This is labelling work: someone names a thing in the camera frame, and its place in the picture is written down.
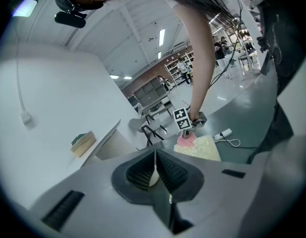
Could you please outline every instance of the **yellow cloth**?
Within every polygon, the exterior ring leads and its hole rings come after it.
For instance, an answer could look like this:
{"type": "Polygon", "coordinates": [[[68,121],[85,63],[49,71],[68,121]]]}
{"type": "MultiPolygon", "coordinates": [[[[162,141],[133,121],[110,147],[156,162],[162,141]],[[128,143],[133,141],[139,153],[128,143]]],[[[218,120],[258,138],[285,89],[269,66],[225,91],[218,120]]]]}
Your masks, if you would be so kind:
{"type": "Polygon", "coordinates": [[[206,159],[212,161],[221,161],[217,147],[212,136],[206,135],[199,137],[193,141],[194,146],[174,146],[174,152],[206,159]]]}

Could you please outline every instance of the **person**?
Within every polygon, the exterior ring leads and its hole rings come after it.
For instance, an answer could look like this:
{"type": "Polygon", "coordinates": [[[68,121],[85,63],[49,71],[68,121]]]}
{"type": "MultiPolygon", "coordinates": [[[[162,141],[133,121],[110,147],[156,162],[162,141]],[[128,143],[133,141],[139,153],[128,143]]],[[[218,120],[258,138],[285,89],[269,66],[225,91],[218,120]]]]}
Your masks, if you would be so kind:
{"type": "MultiPolygon", "coordinates": [[[[224,69],[226,68],[226,64],[223,60],[225,57],[224,52],[223,52],[223,46],[218,41],[216,41],[214,36],[212,36],[212,39],[213,39],[216,61],[219,65],[219,69],[221,70],[221,72],[223,72],[224,69]]],[[[225,72],[224,75],[225,77],[229,77],[227,72],[225,72]]]]}
{"type": "MultiPolygon", "coordinates": [[[[230,46],[228,45],[228,42],[226,41],[226,37],[221,36],[221,38],[220,38],[220,43],[221,43],[221,45],[222,45],[222,47],[223,47],[223,52],[225,53],[225,55],[230,55],[230,54],[231,54],[231,51],[230,51],[229,47],[232,47],[232,45],[230,45],[230,46]]],[[[234,64],[234,59],[231,60],[230,66],[231,66],[231,67],[236,66],[236,65],[234,64]]]]}
{"type": "Polygon", "coordinates": [[[189,86],[191,86],[192,85],[192,77],[189,73],[187,73],[188,70],[186,68],[186,64],[185,64],[184,59],[178,58],[177,68],[178,68],[179,72],[181,73],[182,78],[184,78],[186,83],[189,86]]]}
{"type": "Polygon", "coordinates": [[[167,87],[167,84],[166,84],[166,79],[162,76],[157,76],[157,78],[159,79],[160,83],[162,84],[162,86],[164,87],[165,91],[168,92],[169,89],[167,87]]]}
{"type": "MultiPolygon", "coordinates": [[[[55,0],[63,11],[98,9],[110,0],[55,0]]],[[[223,0],[167,0],[186,26],[194,49],[194,87],[189,117],[199,118],[199,110],[210,86],[215,66],[215,55],[209,22],[216,17],[218,24],[232,26],[233,16],[223,0]]]]}

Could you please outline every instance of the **ceiling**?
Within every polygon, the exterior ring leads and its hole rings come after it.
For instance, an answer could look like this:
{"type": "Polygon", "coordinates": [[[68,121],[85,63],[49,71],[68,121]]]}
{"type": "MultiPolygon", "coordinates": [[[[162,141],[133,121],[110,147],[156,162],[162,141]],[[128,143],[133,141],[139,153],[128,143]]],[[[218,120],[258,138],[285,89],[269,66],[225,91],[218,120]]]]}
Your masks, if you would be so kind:
{"type": "Polygon", "coordinates": [[[86,12],[83,29],[57,24],[54,16],[59,11],[54,0],[38,0],[30,17],[13,18],[19,41],[95,54],[110,74],[120,76],[116,80],[120,88],[128,83],[124,76],[140,75],[157,63],[158,52],[163,57],[189,40],[183,23],[166,0],[107,2],[99,10],[86,12]],[[159,31],[164,28],[164,44],[159,47],[159,31]]]}

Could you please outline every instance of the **woman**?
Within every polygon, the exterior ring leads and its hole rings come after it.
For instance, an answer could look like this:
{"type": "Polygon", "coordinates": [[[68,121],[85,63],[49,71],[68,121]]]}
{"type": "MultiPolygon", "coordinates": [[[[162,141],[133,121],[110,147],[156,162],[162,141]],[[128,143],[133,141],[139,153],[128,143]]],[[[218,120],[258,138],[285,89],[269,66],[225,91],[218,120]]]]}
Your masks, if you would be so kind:
{"type": "Polygon", "coordinates": [[[161,83],[162,86],[164,87],[165,91],[168,92],[169,89],[168,89],[168,87],[167,87],[165,78],[162,77],[162,76],[157,76],[157,78],[159,79],[160,83],[161,83]]]}
{"type": "Polygon", "coordinates": [[[177,68],[180,71],[182,78],[184,78],[186,80],[186,83],[191,86],[192,85],[192,77],[190,74],[187,74],[187,69],[186,69],[186,65],[184,62],[184,59],[182,58],[178,58],[178,63],[177,63],[177,68]]]}
{"type": "MultiPolygon", "coordinates": [[[[101,8],[109,0],[56,0],[64,11],[75,9],[84,11],[101,8]]],[[[194,48],[194,88],[189,116],[198,119],[199,110],[204,102],[215,65],[213,42],[209,21],[231,26],[232,15],[222,0],[168,0],[169,4],[186,26],[194,48]]]]}

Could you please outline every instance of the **black clothing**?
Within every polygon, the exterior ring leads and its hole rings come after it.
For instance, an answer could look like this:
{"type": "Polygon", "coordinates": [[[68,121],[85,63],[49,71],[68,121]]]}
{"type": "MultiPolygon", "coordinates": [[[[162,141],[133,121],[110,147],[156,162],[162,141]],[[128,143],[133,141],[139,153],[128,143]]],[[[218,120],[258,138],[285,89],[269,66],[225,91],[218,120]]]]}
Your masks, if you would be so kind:
{"type": "Polygon", "coordinates": [[[219,47],[219,50],[216,51],[216,53],[215,53],[216,60],[223,59],[224,58],[224,53],[223,53],[222,45],[220,43],[216,42],[216,43],[214,43],[214,46],[219,47]]]}
{"type": "Polygon", "coordinates": [[[168,92],[168,91],[169,91],[169,89],[168,89],[168,87],[167,87],[166,83],[164,83],[164,84],[163,84],[163,86],[164,86],[165,91],[166,91],[166,92],[168,92]]]}
{"type": "MultiPolygon", "coordinates": [[[[303,32],[292,16],[278,4],[269,6],[263,3],[258,8],[265,29],[263,37],[259,39],[259,44],[262,51],[268,50],[273,55],[278,96],[292,80],[306,56],[303,32]]],[[[268,69],[261,70],[262,74],[267,72],[268,69]]],[[[276,144],[292,135],[291,125],[276,101],[274,117],[267,134],[259,147],[249,156],[247,163],[251,164],[256,154],[270,151],[276,144]]]]}
{"type": "Polygon", "coordinates": [[[192,77],[191,77],[191,75],[190,74],[187,74],[186,72],[185,73],[182,73],[182,78],[184,78],[185,80],[186,80],[186,83],[187,84],[191,84],[192,83],[192,77]]]}

